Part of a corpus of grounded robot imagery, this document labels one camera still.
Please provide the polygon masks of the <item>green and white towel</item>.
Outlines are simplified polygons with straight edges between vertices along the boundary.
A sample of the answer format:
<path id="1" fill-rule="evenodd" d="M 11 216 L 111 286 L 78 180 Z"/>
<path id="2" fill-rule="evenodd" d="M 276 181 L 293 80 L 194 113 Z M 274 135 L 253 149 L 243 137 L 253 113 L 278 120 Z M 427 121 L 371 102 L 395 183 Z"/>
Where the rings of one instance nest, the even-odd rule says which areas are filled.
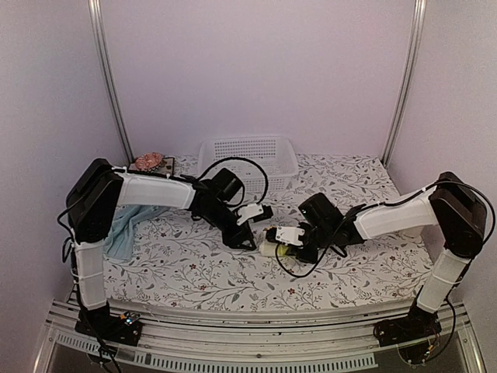
<path id="1" fill-rule="evenodd" d="M 269 242 L 266 240 L 259 245 L 259 254 L 264 257 L 296 256 L 299 251 L 300 250 L 297 247 Z"/>

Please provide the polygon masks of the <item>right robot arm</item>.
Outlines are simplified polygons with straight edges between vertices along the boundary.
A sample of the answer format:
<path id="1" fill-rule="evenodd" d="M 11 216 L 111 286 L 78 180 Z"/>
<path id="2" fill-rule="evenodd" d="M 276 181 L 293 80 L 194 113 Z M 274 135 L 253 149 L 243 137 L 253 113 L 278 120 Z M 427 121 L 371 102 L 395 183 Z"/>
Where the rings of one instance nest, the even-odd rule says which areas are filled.
<path id="1" fill-rule="evenodd" d="M 361 204 L 342 213 L 323 193 L 309 197 L 299 207 L 304 222 L 297 227 L 266 230 L 265 253 L 279 256 L 283 246 L 296 249 L 313 264 L 318 251 L 345 249 L 391 233 L 420 236 L 434 261 L 412 307 L 402 320 L 401 331 L 419 338 L 449 293 L 462 281 L 471 262 L 495 231 L 496 212 L 477 188 L 452 172 L 397 200 Z"/>

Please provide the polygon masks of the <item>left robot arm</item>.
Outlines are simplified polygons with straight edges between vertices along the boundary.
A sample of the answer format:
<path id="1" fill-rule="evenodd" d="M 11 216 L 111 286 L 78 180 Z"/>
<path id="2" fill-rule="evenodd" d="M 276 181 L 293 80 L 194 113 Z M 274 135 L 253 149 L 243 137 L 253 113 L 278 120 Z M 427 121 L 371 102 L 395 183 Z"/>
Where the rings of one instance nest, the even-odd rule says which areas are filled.
<path id="1" fill-rule="evenodd" d="M 166 207 L 188 211 L 221 232 L 230 249 L 254 250 L 250 224 L 272 217 L 272 208 L 258 201 L 232 203 L 243 182 L 229 169 L 214 176 L 166 176 L 112 166 L 95 159 L 66 198 L 73 249 L 71 259 L 85 324 L 99 337 L 115 331 L 104 289 L 103 257 L 116 210 L 120 207 Z"/>

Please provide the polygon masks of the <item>floral embroidered placemat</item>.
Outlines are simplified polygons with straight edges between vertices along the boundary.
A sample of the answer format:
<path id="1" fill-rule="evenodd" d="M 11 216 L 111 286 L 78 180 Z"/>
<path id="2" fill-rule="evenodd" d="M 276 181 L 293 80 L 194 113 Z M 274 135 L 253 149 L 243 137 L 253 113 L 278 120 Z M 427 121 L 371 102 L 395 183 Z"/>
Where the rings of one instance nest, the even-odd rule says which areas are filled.
<path id="1" fill-rule="evenodd" d="M 152 173 L 160 173 L 160 174 L 173 174 L 174 173 L 174 167 L 175 167 L 175 158 L 174 157 L 166 157 L 163 155 L 163 161 L 161 164 L 161 167 L 156 169 L 153 172 L 141 172 L 135 169 L 134 163 L 132 163 L 129 167 L 130 170 L 133 171 L 138 171 L 140 173 L 147 173 L 147 174 L 152 174 Z"/>

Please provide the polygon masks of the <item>white plastic basket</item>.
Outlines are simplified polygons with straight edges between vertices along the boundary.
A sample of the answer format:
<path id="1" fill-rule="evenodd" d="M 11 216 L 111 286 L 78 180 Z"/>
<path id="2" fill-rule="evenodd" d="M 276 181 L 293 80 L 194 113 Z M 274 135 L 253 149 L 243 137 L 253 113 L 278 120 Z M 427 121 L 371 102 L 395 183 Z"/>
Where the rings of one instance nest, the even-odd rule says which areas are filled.
<path id="1" fill-rule="evenodd" d="M 251 137 L 206 140 L 200 147 L 198 173 L 220 159 L 230 157 L 215 166 L 207 174 L 213 176 L 225 167 L 232 171 L 245 185 L 245 192 L 260 195 L 264 191 L 265 180 L 261 172 L 252 164 L 239 161 L 242 157 L 260 165 L 269 181 L 269 192 L 285 190 L 290 181 L 298 175 L 297 157 L 290 141 L 284 137 Z"/>

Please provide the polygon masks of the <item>floral patterned tablecloth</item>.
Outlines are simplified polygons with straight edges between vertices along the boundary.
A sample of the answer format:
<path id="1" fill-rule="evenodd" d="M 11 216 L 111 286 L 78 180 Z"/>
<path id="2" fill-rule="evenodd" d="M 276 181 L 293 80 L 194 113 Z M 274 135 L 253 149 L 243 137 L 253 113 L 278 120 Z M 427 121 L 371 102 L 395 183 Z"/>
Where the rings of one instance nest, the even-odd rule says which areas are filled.
<path id="1" fill-rule="evenodd" d="M 258 246 L 265 228 L 304 221 L 297 206 L 315 193 L 343 214 L 398 197 L 373 156 L 297 155 L 297 164 L 287 188 L 266 195 L 273 219 L 251 224 Z M 262 244 L 262 253 L 229 249 L 218 229 L 193 221 L 187 211 L 164 211 L 135 225 L 133 234 L 128 260 L 100 255 L 109 301 L 226 312 L 337 309 L 411 300 L 433 266 L 416 230 L 349 246 L 345 258 L 328 249 L 317 269 L 299 279 L 280 267 L 276 245 Z"/>

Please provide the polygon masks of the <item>light blue towel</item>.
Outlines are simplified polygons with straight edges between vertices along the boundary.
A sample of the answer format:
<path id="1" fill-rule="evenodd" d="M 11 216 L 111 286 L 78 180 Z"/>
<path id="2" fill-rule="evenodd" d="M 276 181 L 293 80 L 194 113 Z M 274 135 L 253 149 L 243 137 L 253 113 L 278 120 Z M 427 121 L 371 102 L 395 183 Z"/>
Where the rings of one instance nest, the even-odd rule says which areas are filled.
<path id="1" fill-rule="evenodd" d="M 159 217 L 167 210 L 167 207 L 150 205 L 124 205 L 117 208 L 109 234 L 104 240 L 103 253 L 111 259 L 130 260 L 136 226 Z"/>

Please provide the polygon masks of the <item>aluminium front rail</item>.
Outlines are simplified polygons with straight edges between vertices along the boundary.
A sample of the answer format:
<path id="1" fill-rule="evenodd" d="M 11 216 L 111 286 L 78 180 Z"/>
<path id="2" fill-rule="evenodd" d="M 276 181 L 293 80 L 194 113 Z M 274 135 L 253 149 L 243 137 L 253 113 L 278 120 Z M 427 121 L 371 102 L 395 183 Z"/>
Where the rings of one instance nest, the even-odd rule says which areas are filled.
<path id="1" fill-rule="evenodd" d="M 90 336 L 75 331 L 73 298 L 55 301 L 42 327 L 33 370 L 123 372 L 487 372 L 461 303 L 439 311 L 434 359 L 411 365 L 398 345 L 382 347 L 375 323 L 402 317 L 407 301 L 345 309 L 221 312 L 113 301 L 110 310 L 141 315 L 136 347 L 116 345 L 110 361 Z"/>

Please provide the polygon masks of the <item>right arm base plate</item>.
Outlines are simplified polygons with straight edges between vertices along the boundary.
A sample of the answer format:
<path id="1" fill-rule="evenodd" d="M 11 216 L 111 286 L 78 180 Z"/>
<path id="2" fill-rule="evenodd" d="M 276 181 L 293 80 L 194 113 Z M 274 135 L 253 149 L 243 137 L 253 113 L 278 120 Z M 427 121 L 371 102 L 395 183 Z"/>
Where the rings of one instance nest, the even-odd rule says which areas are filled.
<path id="1" fill-rule="evenodd" d="M 420 338 L 435 336 L 442 330 L 438 318 L 428 320 L 404 316 L 385 319 L 374 324 L 373 336 L 381 347 L 407 343 Z"/>

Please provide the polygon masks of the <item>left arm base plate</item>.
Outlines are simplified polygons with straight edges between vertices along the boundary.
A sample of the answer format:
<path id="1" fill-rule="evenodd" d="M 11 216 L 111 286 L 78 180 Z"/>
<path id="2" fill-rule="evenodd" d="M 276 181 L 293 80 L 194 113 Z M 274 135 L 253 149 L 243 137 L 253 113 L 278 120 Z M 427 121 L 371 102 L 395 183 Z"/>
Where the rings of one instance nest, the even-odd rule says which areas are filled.
<path id="1" fill-rule="evenodd" d="M 128 322 L 128 317 L 111 315 L 109 312 L 98 310 L 80 311 L 75 331 L 96 339 L 136 347 L 141 338 L 143 323 Z"/>

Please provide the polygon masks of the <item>left aluminium frame post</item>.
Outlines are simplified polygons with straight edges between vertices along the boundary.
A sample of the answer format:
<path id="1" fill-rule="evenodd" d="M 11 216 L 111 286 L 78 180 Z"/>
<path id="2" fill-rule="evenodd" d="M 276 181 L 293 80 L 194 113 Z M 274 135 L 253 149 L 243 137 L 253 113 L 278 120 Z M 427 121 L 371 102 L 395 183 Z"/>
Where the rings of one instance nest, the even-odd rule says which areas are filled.
<path id="1" fill-rule="evenodd" d="M 127 128 L 124 123 L 123 113 L 120 107 L 120 101 L 116 89 L 116 83 L 113 77 L 113 71 L 106 42 L 101 1 L 88 0 L 88 6 L 90 22 L 92 24 L 92 32 L 99 58 L 99 64 L 103 74 L 104 86 L 106 88 L 106 94 L 109 99 L 111 113 L 116 125 L 118 139 L 120 141 L 127 163 L 131 164 L 134 160 L 134 153 L 130 143 L 129 135 L 127 133 Z"/>

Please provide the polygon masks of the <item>aluminium frame post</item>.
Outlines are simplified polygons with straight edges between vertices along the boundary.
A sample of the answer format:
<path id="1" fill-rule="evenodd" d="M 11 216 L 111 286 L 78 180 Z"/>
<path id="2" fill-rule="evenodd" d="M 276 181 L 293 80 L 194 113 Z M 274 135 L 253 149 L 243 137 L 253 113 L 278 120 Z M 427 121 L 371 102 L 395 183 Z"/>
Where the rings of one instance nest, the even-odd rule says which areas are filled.
<path id="1" fill-rule="evenodd" d="M 405 66 L 402 73 L 401 85 L 398 92 L 398 98 L 394 107 L 394 113 L 391 125 L 388 131 L 387 139 L 381 155 L 381 163 L 387 169 L 393 159 L 395 145 L 401 131 L 405 110 L 408 103 L 408 96 L 412 86 L 412 80 L 415 74 L 415 67 L 419 56 L 420 45 L 422 42 L 423 27 L 426 16 L 426 0 L 415 0 L 412 14 L 412 25 L 408 42 Z"/>
<path id="2" fill-rule="evenodd" d="M 134 160 L 134 153 L 130 143 L 129 135 L 127 133 L 127 128 L 124 123 L 123 113 L 120 107 L 120 101 L 116 89 L 116 83 L 113 77 L 113 71 L 106 42 L 101 1 L 88 0 L 88 6 L 90 22 L 92 24 L 92 32 L 99 58 L 99 64 L 103 74 L 104 86 L 106 88 L 106 94 L 109 99 L 111 113 L 116 125 L 118 139 L 120 141 L 127 163 L 131 164 Z"/>

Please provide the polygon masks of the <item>right aluminium frame post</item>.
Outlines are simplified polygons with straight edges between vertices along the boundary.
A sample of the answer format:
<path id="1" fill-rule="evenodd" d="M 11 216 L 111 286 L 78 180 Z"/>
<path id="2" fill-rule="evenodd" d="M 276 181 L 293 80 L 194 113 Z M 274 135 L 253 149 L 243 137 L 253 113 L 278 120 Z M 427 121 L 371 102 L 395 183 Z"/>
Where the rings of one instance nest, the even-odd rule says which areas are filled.
<path id="1" fill-rule="evenodd" d="M 412 14 L 412 25 L 408 42 L 405 66 L 402 73 L 401 85 L 398 92 L 398 98 L 394 107 L 394 113 L 391 125 L 388 131 L 387 139 L 381 155 L 381 163 L 387 169 L 393 159 L 395 145 L 401 131 L 405 110 L 408 103 L 408 96 L 412 86 L 412 80 L 415 74 L 415 67 L 419 56 L 420 45 L 422 42 L 423 27 L 426 16 L 426 0 L 415 0 Z"/>

